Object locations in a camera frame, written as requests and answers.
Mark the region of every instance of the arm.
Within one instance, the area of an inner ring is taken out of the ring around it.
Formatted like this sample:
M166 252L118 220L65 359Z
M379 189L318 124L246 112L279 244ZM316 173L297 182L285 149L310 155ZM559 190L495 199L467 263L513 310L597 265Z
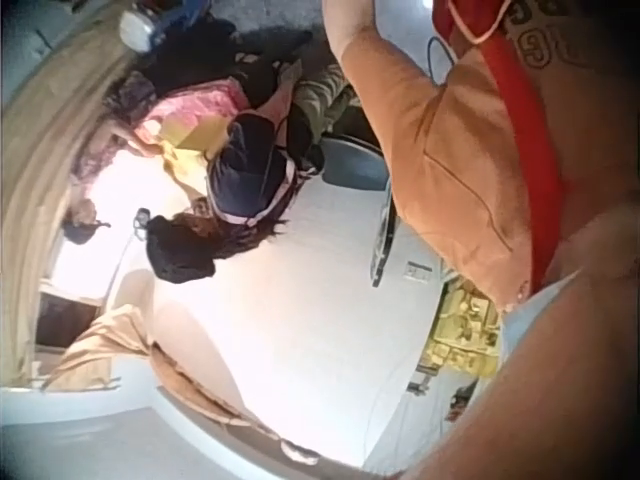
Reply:
M390 170L422 158L439 89L375 27L373 0L323 0L331 49L360 97Z
M138 135L136 135L135 131L133 131L131 127L119 120L107 120L106 128L108 128L113 135L131 143L145 157L155 157L157 155L162 155L163 153L160 145L144 142Z

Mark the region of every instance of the red strap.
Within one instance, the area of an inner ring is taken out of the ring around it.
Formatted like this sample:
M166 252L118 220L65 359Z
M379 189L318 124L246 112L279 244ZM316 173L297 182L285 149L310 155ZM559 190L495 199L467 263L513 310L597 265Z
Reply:
M502 0L458 0L456 9L466 26L481 35L497 18ZM447 0L436 0L434 25L450 38L454 28ZM513 127L522 175L527 185L531 228L531 292L542 288L544 276L560 241L564 189L556 152L538 93L502 33L494 32L480 45L507 107Z

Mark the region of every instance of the cable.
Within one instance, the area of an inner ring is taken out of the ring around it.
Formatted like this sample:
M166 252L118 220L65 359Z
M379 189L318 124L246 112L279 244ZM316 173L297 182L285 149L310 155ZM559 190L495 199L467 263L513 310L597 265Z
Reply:
M442 39L436 35L434 35L433 37L431 37L429 39L429 41L427 42L427 73L429 74L429 77L431 77L431 80L433 80L433 82L435 83L435 80L433 78L433 65L431 63L431 47L433 47L433 45L437 43L438 45L440 45L440 47L442 48L442 51L444 52L444 54L446 55L447 59L449 60L449 62L451 63L451 67L453 67L456 63L456 61L453 58L453 55L451 54L451 52L449 51L449 49L447 48L447 45L442 41Z

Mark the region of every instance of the orange shirt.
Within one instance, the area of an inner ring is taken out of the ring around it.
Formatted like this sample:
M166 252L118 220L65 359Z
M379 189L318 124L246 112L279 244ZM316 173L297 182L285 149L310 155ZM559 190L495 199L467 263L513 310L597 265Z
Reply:
M514 10L503 23L543 100L569 189L548 284L561 278L564 244L640 191L640 95L589 20L525 6L527 15ZM531 294L527 191L495 81L479 50L466 47L443 87L372 30L342 64L380 140L400 216L510 310Z

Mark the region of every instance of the black hair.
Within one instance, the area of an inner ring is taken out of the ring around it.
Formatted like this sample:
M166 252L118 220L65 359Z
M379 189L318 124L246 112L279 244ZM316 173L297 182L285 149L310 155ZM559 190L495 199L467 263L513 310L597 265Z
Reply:
M154 273L175 284L212 277L216 273L214 260L249 252L278 235L277 227L285 224L280 217L299 188L300 183L293 185L273 212L252 227L233 225L217 217L204 219L214 224L213 232L206 237L175 218L152 218L147 224L147 256Z
M101 227L111 227L111 225L104 222L76 224L73 222L70 212L65 215L61 225L64 238L76 245L87 243Z
M147 256L160 280L182 284L212 277L213 244L186 225L157 216L147 224Z

